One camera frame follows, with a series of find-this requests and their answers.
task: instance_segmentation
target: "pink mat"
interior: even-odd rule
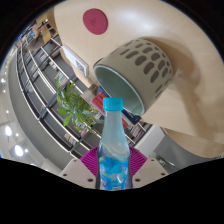
[[[142,167],[142,165],[146,162],[147,157],[144,156],[137,149],[130,148],[130,159],[129,159],[129,172],[131,179],[136,174],[136,172]],[[82,163],[91,171],[91,173],[96,177],[98,173],[98,158],[97,158],[97,150],[99,147],[95,147],[87,152],[80,159]]]

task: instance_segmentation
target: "ceiling light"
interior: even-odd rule
[[[15,146],[15,152],[17,156],[22,156],[23,155],[23,150],[19,145]]]
[[[5,127],[5,134],[7,136],[11,136],[12,135],[12,129],[9,126]]]

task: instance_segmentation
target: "white wall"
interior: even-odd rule
[[[47,170],[50,173],[53,173],[57,176],[62,172],[57,166],[55,166],[50,160],[46,159],[41,166],[43,170]]]
[[[15,53],[10,56],[8,55],[3,63],[0,78],[4,77],[6,80],[5,86],[0,87],[0,153],[4,159],[13,160],[26,164],[35,164],[36,166],[48,170],[48,172],[53,173],[55,175],[59,175],[61,170],[56,167],[51,161],[45,158],[32,144],[32,142],[27,138],[26,134],[23,132],[21,128],[17,116],[14,113],[14,109],[11,103],[11,97],[9,92],[8,85],[8,70],[10,67],[11,59],[16,56]],[[5,66],[5,62],[9,61],[7,68]],[[8,125],[12,129],[13,136],[8,138],[5,135],[5,126]],[[15,145],[19,144],[24,150],[24,155],[22,157],[18,157],[15,154]]]
[[[140,142],[135,146],[147,158],[153,156],[153,150],[162,141],[165,134],[159,126],[153,125]]]

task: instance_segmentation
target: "shelf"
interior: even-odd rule
[[[33,67],[33,65],[35,65],[35,64],[34,64],[33,60],[31,60],[30,63],[26,66],[26,68],[27,68],[27,72],[28,72],[28,74],[29,74],[29,76],[31,77],[32,80],[34,80],[34,79],[33,79],[33,75],[34,75],[35,72],[37,71],[37,67],[36,67],[36,68],[33,70],[33,72],[31,72],[31,68]]]
[[[87,132],[83,138],[84,138],[83,141],[85,143],[88,143],[91,146],[91,148],[95,148],[100,144],[100,138],[97,137],[95,134]]]
[[[41,77],[37,78],[36,81],[33,83],[33,85],[37,88],[40,97],[42,98],[42,100],[44,99],[46,104],[54,96],[54,93],[50,91],[50,89],[48,88],[48,86],[45,84],[45,82],[42,80]]]
[[[55,76],[58,74],[58,71],[53,69],[51,65],[46,66],[44,70],[42,70],[42,73],[45,77],[50,81],[51,86],[56,90],[56,80],[54,80]]]
[[[39,51],[35,54],[35,56],[34,56],[34,59],[35,59],[35,61],[36,61],[36,63],[37,63],[38,66],[42,65],[42,63],[43,63],[43,61],[41,61],[40,58],[39,58],[39,56],[40,56],[41,54],[44,54],[43,50],[39,50]]]
[[[68,64],[64,61],[61,54],[54,58],[56,65],[58,65],[61,70],[70,78],[76,77],[72,67],[68,66]]]
[[[42,106],[41,101],[39,100],[35,92],[27,92],[26,94],[29,97],[30,102],[33,104],[36,111],[38,112],[38,117],[39,117],[41,112],[41,106]]]
[[[52,44],[50,44],[49,42],[43,47],[43,49],[47,52],[48,55],[50,55],[51,53],[53,53],[52,49],[54,49],[56,47],[56,49],[59,49],[60,47],[54,43],[52,41]]]
[[[20,75],[20,77],[21,77],[21,80],[22,80],[22,86],[25,87],[25,85],[26,85],[26,83],[28,81],[25,71],[22,72],[22,74]]]
[[[48,113],[44,121],[48,124],[48,126],[54,131],[54,133],[63,141],[68,148],[72,147],[72,144],[66,140],[64,135],[66,134],[66,131],[55,121],[55,119]]]
[[[30,110],[33,113],[34,117],[38,120],[39,112],[38,112],[37,108],[34,106],[33,102],[30,99],[30,97],[26,93],[24,93],[24,92],[22,92],[22,93],[23,93],[24,99],[25,99],[25,101],[27,103],[27,106],[30,108]]]
[[[52,128],[45,120],[41,119],[39,123],[45,129],[45,131],[61,146],[62,149],[64,149],[66,152],[70,151],[70,147],[68,146],[68,144],[52,130]]]
[[[51,108],[51,110],[55,113],[55,114],[57,114],[57,116],[59,117],[59,119],[63,122],[63,120],[64,120],[64,118],[66,117],[66,115],[63,115],[63,114],[59,114],[58,113],[58,109],[62,109],[59,105],[58,105],[58,103],[56,102],[56,104]],[[68,123],[68,125],[66,126],[66,127],[69,127],[71,130],[72,130],[72,132],[74,132],[75,133],[75,135],[77,136],[77,137],[80,137],[81,135],[80,135],[80,133],[79,133],[79,131],[77,131],[75,128],[74,128],[74,124],[72,123],[72,119],[70,120],[70,122]]]
[[[62,45],[61,38],[59,37],[59,35],[55,36],[53,39],[54,39],[59,45]]]
[[[81,155],[81,156],[80,156],[80,158],[81,158],[81,157],[82,157],[83,155],[85,155],[87,152],[88,152],[88,150],[85,149],[82,145],[79,144],[79,145],[76,146],[75,150],[71,152],[71,154],[74,155],[74,156],[76,156],[77,153],[78,153],[79,155]]]

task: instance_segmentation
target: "blue bottle cap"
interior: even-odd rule
[[[118,97],[104,98],[103,110],[105,111],[122,111],[123,99]]]

